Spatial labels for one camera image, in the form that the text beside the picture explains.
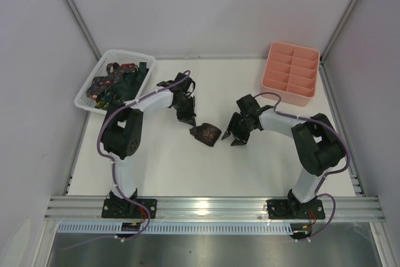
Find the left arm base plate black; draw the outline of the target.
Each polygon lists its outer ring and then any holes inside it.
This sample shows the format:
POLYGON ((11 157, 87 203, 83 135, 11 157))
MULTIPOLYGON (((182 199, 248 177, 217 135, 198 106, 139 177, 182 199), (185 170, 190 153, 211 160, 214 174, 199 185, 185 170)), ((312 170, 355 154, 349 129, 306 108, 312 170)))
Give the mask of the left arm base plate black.
MULTIPOLYGON (((136 202, 146 207, 150 212, 151 219, 156 217, 156 199, 135 199, 136 202)), ((101 217, 106 219, 141 219, 144 210, 132 202, 121 198, 107 198, 103 202, 101 217)))

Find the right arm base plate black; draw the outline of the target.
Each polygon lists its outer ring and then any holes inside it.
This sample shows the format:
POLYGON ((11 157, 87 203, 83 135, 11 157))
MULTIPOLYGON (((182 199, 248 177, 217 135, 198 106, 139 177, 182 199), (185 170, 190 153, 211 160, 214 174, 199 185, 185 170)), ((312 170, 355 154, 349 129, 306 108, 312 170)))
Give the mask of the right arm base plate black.
POLYGON ((270 199, 267 201, 269 219, 324 219, 326 217, 323 203, 312 199, 307 203, 299 203, 296 199, 270 199))

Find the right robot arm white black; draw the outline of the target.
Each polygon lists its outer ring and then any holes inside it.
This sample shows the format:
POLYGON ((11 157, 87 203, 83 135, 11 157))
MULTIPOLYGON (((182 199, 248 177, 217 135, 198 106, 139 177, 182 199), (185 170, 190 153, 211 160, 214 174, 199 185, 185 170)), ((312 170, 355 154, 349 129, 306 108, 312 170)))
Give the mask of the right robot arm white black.
POLYGON ((302 171, 283 204, 269 204, 271 219, 304 219, 318 206, 317 193, 325 179, 335 174, 340 160, 350 162, 349 151, 328 117, 319 113, 312 117, 295 116, 278 111, 276 106, 261 106, 251 94, 237 100, 238 112, 231 116, 223 138, 234 138, 233 146, 247 144, 254 130, 272 131, 294 141, 302 171))

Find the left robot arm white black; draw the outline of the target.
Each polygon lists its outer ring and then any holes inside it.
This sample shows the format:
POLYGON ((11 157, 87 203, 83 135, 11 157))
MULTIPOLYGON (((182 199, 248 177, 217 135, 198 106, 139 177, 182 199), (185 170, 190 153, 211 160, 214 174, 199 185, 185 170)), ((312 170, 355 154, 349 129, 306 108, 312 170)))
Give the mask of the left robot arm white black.
POLYGON ((196 83, 189 70, 178 73, 170 81, 162 81, 153 91, 129 104, 112 103, 107 110, 96 141, 97 152, 112 166, 109 197, 123 206, 139 206, 137 186, 134 183, 132 158, 138 150, 144 118, 162 110, 173 108, 179 122, 196 125, 195 100, 190 88, 196 83))

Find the dark brown floral tie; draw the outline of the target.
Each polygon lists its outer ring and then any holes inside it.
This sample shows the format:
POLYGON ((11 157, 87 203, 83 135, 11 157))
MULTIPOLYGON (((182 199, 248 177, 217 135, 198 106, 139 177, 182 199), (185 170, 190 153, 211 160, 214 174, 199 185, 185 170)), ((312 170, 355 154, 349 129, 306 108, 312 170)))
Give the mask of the dark brown floral tie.
POLYGON ((206 146, 213 147, 219 139, 222 131, 209 123, 202 123, 199 126, 194 126, 189 130, 193 138, 206 146))

